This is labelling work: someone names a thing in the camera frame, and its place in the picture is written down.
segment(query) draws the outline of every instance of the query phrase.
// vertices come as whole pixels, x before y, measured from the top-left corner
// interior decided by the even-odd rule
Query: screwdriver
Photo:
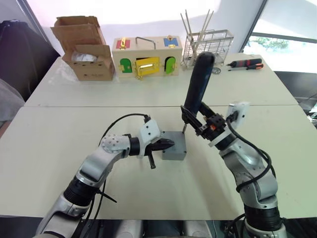
[[[254,65],[249,65],[249,66],[246,66],[246,70],[249,70],[249,69],[260,69],[260,68],[263,68],[264,65],[262,63],[257,63],[257,64],[254,64]]]
[[[254,65],[257,63],[262,63],[262,59],[236,60],[236,61],[233,61],[233,62],[227,64],[227,66],[231,66],[232,68],[247,67],[249,65]]]

